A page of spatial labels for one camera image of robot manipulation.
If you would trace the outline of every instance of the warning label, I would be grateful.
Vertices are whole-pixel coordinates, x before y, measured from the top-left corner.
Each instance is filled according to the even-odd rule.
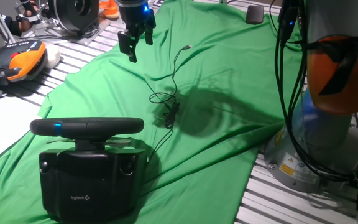
[[[291,167],[285,165],[285,164],[281,164],[280,170],[282,170],[284,173],[292,176],[295,169],[292,169]]]
[[[280,170],[302,182],[315,184],[318,180],[318,176],[310,171],[302,161],[288,153],[285,153]]]

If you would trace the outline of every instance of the yellow warning sticker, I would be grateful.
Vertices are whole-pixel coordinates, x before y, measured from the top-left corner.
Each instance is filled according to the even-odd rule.
[[[280,170],[282,170],[284,173],[286,173],[286,174],[288,174],[290,176],[292,176],[294,171],[295,171],[294,169],[292,169],[291,167],[285,165],[284,163],[281,164]]]

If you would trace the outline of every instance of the white object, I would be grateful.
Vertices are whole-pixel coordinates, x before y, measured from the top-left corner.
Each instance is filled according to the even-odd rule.
[[[48,61],[45,64],[46,68],[54,68],[60,61],[61,53],[59,48],[53,44],[47,46]]]
[[[29,131],[31,121],[39,119],[39,109],[16,97],[0,99],[0,154]]]

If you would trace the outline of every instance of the orange device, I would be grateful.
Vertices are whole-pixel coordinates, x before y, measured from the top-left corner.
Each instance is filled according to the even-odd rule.
[[[33,79],[47,61],[45,44],[27,40],[0,48],[0,85]]]
[[[118,19],[119,12],[117,4],[114,0],[101,2],[99,5],[100,9],[103,9],[103,15],[110,19]]]

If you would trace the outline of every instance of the white surface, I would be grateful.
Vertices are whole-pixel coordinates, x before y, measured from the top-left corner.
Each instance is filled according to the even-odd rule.
[[[0,99],[0,153],[29,131],[40,108],[16,97]]]

